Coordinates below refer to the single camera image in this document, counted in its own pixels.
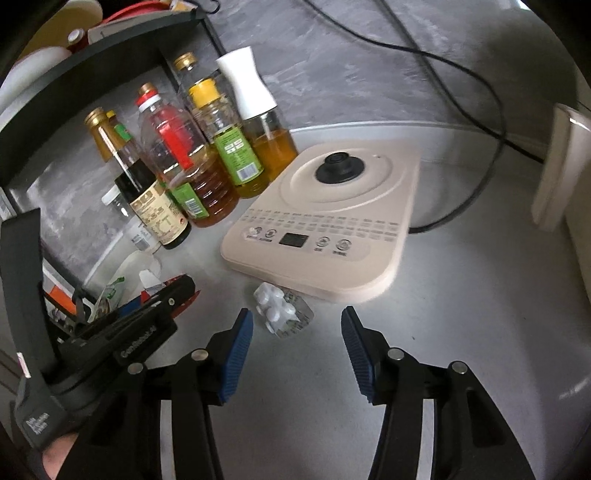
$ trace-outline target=bottle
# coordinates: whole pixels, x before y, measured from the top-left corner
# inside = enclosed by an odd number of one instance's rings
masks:
[[[139,94],[142,144],[161,179],[196,226],[218,223],[239,197],[217,151],[191,115],[166,102],[151,83]]]
[[[119,136],[102,108],[91,111],[84,122],[125,201],[165,249],[179,246],[191,232],[191,224],[166,195],[135,144]]]
[[[207,72],[197,65],[197,57],[190,51],[177,58],[174,67],[178,70],[180,84],[186,91],[208,77]]]
[[[262,193],[269,185],[267,174],[240,130],[232,104],[212,79],[196,83],[189,94],[199,108],[199,125],[216,146],[238,195],[247,199]]]
[[[297,150],[275,99],[256,72],[252,49],[240,48],[216,61],[234,89],[242,129],[273,181],[297,157]]]
[[[133,242],[136,248],[147,254],[153,254],[162,245],[158,239],[142,223],[142,220],[134,213],[119,191],[117,185],[103,195],[103,205],[109,206],[117,212],[120,218],[127,220],[124,233]]]

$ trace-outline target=gray countertop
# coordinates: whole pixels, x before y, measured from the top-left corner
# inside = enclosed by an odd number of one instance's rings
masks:
[[[470,130],[378,127],[363,127],[363,137],[412,138],[424,148],[414,225],[469,193],[492,146]],[[304,148],[359,137],[356,128],[312,129],[295,138]],[[566,229],[544,233],[532,224],[539,171],[507,151],[476,204],[447,226],[409,237],[391,288],[355,308],[366,327],[422,363],[465,361],[513,429],[536,477],[549,479],[591,419],[591,322]],[[219,254],[223,235],[250,203],[241,201],[216,226],[196,229],[181,247],[157,253],[163,278],[188,273],[201,293],[149,366],[205,346],[213,333],[230,327],[241,307],[254,308],[259,281],[230,270]],[[211,408],[227,480],[360,480],[369,474],[384,408],[372,407],[359,392],[340,333],[345,305],[306,300],[316,318],[292,338],[279,340],[255,321],[238,391],[223,408]],[[170,406],[163,412],[163,472],[173,478]],[[433,435],[428,403],[425,413],[427,445]],[[426,447],[418,478],[428,478],[429,471]]]

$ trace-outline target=spice rack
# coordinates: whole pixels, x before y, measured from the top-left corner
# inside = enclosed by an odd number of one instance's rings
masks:
[[[165,56],[197,28],[203,29],[218,55],[226,53],[207,13],[197,7],[110,35],[65,59],[29,86],[22,93],[27,103],[0,124],[0,187],[12,208],[21,213],[7,186],[60,125],[102,95],[157,66],[175,83]],[[68,283],[82,287],[43,241],[41,250]]]

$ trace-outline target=white container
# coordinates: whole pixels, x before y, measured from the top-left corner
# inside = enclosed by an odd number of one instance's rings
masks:
[[[120,217],[128,220],[125,227],[125,235],[134,243],[136,248],[147,254],[153,254],[162,245],[158,238],[146,227],[142,220],[134,213],[131,207],[124,201],[117,185],[113,185],[103,198],[103,204],[111,205]]]

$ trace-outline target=screw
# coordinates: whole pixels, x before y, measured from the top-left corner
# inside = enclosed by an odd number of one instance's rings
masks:
[[[404,358],[404,352],[400,348],[391,348],[388,350],[388,357],[391,360],[402,360]]]
[[[464,362],[453,362],[452,370],[457,374],[463,375],[468,372],[468,366]]]
[[[130,364],[127,367],[127,373],[129,375],[137,375],[137,374],[140,374],[143,369],[144,369],[144,366],[142,364],[134,363],[134,364]]]
[[[207,350],[205,350],[204,348],[199,348],[191,353],[191,358],[196,362],[203,362],[207,359],[208,356],[209,353],[207,353]]]

